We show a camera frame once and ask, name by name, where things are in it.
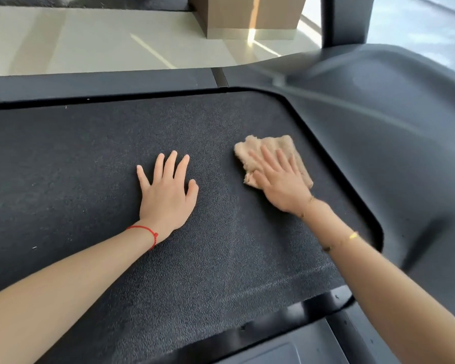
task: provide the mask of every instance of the treadmill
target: treadmill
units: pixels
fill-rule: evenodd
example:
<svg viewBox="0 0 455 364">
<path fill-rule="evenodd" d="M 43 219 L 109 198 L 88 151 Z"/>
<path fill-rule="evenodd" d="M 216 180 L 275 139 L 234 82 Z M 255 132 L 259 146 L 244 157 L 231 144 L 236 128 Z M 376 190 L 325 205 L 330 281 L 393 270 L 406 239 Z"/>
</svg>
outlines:
<svg viewBox="0 0 455 364">
<path fill-rule="evenodd" d="M 38 363 L 398 362 L 314 235 L 243 184 L 250 134 L 290 134 L 313 194 L 455 315 L 455 72 L 365 44 L 372 4 L 322 0 L 320 51 L 0 77 L 0 290 L 137 221 L 158 153 L 200 186 Z"/>
</svg>

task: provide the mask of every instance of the black running belt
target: black running belt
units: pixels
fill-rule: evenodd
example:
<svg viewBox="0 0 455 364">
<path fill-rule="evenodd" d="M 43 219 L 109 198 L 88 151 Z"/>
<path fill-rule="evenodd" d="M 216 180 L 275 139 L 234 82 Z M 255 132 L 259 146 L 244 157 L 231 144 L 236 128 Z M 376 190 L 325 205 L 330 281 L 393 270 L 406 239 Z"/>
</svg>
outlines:
<svg viewBox="0 0 455 364">
<path fill-rule="evenodd" d="M 249 134 L 291 135 L 313 193 L 370 237 L 321 150 L 275 97 L 0 110 L 0 290 L 137 221 L 136 164 L 152 179 L 158 153 L 188 153 L 187 180 L 200 187 L 186 225 L 134 263 L 40 363 L 148 360 L 344 284 L 300 220 L 243 184 L 233 148 Z"/>
</svg>

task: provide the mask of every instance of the beige rag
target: beige rag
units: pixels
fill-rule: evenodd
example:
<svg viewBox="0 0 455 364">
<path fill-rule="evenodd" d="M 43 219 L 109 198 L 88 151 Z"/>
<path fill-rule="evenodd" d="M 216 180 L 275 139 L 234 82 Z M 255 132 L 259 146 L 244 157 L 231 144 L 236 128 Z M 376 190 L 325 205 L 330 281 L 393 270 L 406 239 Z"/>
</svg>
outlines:
<svg viewBox="0 0 455 364">
<path fill-rule="evenodd" d="M 261 146 L 263 145 L 267 147 L 267 149 L 271 154 L 275 156 L 275 158 L 277 156 L 275 152 L 277 149 L 281 149 L 287 158 L 290 158 L 290 156 L 294 154 L 295 162 L 298 166 L 298 170 L 302 175 L 303 182 L 308 186 L 309 189 L 313 186 L 313 181 L 310 178 L 310 175 L 307 172 L 302 158 L 297 152 L 295 144 L 293 143 L 290 135 L 283 135 L 279 138 L 268 137 L 263 139 L 258 139 L 253 135 L 248 135 L 244 142 L 239 142 L 234 146 L 234 153 L 236 154 L 237 158 L 239 158 L 243 163 L 243 168 L 246 170 L 246 176 L 244 177 L 245 184 L 257 189 L 261 189 L 253 177 L 253 172 L 255 170 L 262 171 L 262 169 L 260 165 L 258 165 L 258 163 L 255 161 L 255 159 L 249 155 L 249 150 L 252 149 L 258 156 L 262 157 Z"/>
</svg>

